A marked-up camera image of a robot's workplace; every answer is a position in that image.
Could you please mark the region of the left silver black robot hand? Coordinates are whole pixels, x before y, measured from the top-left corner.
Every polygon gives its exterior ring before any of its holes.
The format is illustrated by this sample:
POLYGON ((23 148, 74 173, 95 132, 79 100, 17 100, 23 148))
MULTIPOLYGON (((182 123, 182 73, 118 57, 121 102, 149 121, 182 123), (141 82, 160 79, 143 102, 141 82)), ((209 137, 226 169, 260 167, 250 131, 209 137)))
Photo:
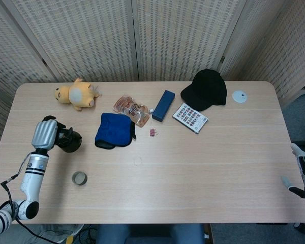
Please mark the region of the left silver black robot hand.
POLYGON ((56 117, 48 115, 39 122, 35 128, 32 139, 32 146, 35 149, 51 150, 55 145, 58 145, 59 134, 66 126, 59 123, 56 117))

